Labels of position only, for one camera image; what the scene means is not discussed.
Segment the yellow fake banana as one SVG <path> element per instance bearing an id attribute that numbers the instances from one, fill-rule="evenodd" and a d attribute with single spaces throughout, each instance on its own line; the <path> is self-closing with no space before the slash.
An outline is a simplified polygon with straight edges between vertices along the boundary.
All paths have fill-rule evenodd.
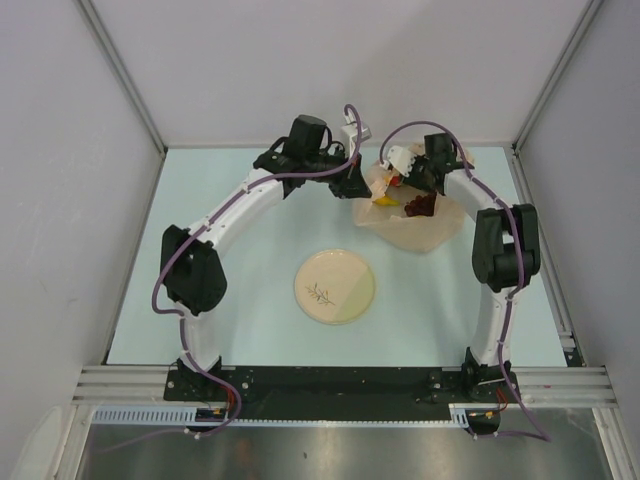
<path id="1" fill-rule="evenodd" d="M 380 198 L 377 198 L 373 201 L 375 205 L 378 206 L 399 206 L 400 202 L 389 197 L 388 195 L 384 195 Z"/>

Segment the translucent banana-print plastic bag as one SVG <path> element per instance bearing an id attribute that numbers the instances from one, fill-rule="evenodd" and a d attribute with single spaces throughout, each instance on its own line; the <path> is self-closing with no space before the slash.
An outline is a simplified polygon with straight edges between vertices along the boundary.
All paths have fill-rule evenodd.
<path id="1" fill-rule="evenodd" d="M 440 194 L 436 198 L 433 217 L 407 217 L 404 206 L 417 195 L 426 195 L 411 186 L 392 187 L 390 173 L 378 161 L 364 171 L 364 179 L 372 192 L 371 199 L 353 201 L 352 218 L 357 227 L 364 228 L 395 247 L 427 253 L 457 235 L 467 214 L 456 201 Z M 373 203 L 384 195 L 400 202 L 399 206 L 378 206 Z"/>

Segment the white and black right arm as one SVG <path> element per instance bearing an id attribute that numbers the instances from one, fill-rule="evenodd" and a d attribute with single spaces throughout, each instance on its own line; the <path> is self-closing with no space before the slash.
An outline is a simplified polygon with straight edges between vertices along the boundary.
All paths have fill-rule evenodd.
<path id="1" fill-rule="evenodd" d="M 409 183 L 450 198 L 475 222 L 471 253 L 481 285 L 480 310 L 461 367 L 461 389 L 484 401 L 514 386 L 510 340 L 518 296 L 541 267 L 538 215 L 531 204 L 510 205 L 473 172 L 459 142 L 447 133 L 424 137 Z"/>

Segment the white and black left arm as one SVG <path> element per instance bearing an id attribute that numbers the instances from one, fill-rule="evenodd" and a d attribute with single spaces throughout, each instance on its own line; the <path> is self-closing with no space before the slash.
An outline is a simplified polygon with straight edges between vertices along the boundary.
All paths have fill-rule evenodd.
<path id="1" fill-rule="evenodd" d="M 362 143 L 368 128 L 356 108 L 344 108 L 342 139 L 334 142 L 321 119 L 300 115 L 288 135 L 253 162 L 241 184 L 212 212 L 188 228 L 169 226 L 162 236 L 160 273 L 152 293 L 166 291 L 172 307 L 153 299 L 155 313 L 179 318 L 180 359 L 190 369 L 186 387 L 197 398 L 214 397 L 221 387 L 212 369 L 220 360 L 212 339 L 213 311 L 227 291 L 222 258 L 234 240 L 270 207 L 306 182 L 324 183 L 338 199 L 369 198 L 362 171 Z"/>

